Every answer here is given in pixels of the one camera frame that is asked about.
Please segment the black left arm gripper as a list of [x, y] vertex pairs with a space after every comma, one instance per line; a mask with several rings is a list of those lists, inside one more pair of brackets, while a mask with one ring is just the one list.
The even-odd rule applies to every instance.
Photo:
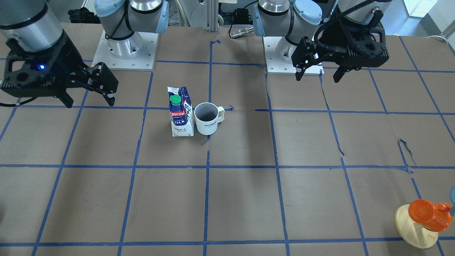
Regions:
[[389, 53], [382, 17], [374, 14], [366, 24], [346, 16], [337, 20], [332, 17], [317, 30], [315, 42], [304, 36], [291, 56], [296, 80], [300, 81], [308, 68], [325, 60], [339, 65], [333, 74], [335, 83], [354, 68], [378, 68], [386, 63]]

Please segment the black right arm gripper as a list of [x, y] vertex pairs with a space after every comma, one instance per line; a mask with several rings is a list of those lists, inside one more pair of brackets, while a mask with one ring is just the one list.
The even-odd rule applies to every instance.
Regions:
[[119, 81], [105, 63], [89, 67], [65, 31], [50, 48], [26, 52], [16, 39], [8, 39], [1, 90], [13, 97], [56, 97], [72, 108], [74, 99], [67, 89], [84, 88], [101, 94], [114, 106]]

